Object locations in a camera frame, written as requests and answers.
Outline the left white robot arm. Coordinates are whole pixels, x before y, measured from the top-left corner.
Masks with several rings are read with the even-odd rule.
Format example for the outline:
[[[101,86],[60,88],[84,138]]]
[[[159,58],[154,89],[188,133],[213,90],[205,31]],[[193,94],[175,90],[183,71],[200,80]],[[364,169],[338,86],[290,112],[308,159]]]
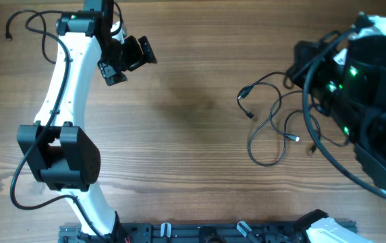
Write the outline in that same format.
[[[61,242],[131,242],[117,212],[98,182],[101,154],[84,131],[84,112],[95,70],[108,86],[126,81],[126,72],[157,59],[148,39],[126,33],[114,1],[85,1],[80,11],[61,11],[56,31],[55,69],[44,103],[30,125],[18,129],[23,152],[35,180],[68,201],[80,220],[66,228]]]

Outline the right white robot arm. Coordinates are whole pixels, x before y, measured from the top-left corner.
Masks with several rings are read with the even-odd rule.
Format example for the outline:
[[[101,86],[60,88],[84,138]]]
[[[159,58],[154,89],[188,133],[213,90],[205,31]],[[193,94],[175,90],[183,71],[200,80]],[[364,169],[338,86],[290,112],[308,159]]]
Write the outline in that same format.
[[[386,35],[349,40],[346,57],[338,63],[337,46],[348,37],[344,33],[330,42],[298,42],[287,74],[302,89],[304,121],[316,147],[347,179],[386,199]],[[311,105],[331,117],[354,145],[372,184],[350,173],[327,150],[313,128]]]

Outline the black metal base rail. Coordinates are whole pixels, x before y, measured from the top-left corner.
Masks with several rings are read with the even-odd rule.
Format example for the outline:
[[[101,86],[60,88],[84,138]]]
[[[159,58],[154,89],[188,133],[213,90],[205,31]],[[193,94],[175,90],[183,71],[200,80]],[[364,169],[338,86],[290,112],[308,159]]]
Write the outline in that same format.
[[[162,226],[150,223],[124,223],[123,228],[128,234],[128,242],[158,243],[206,243],[215,237],[224,242],[249,242],[236,229],[234,223],[220,224],[173,224],[171,232],[162,232]],[[252,235],[259,242],[306,242],[307,239],[295,232],[293,221],[274,221],[268,223],[249,223]],[[78,226],[61,226],[59,228],[59,243],[100,242],[96,236],[86,236]]]

